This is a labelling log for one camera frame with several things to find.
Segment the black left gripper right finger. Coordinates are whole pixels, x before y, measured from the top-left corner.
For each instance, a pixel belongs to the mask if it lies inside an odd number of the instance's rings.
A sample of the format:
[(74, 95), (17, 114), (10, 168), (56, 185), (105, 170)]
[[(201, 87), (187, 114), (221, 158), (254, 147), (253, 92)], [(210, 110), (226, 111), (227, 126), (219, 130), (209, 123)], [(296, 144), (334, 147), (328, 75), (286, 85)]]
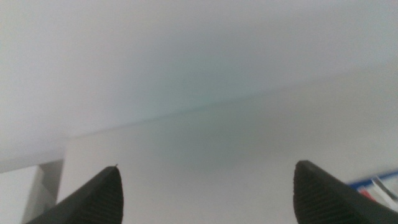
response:
[(397, 224), (397, 212), (310, 161), (295, 165), (293, 205), (299, 224)]

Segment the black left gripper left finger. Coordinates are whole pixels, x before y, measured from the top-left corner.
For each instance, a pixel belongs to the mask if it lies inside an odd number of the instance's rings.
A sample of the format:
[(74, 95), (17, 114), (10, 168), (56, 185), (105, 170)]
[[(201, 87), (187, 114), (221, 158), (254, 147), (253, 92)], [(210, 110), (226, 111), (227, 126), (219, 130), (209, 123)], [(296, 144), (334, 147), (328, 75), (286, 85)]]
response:
[(109, 166), (28, 224), (122, 224), (123, 208), (121, 174)]

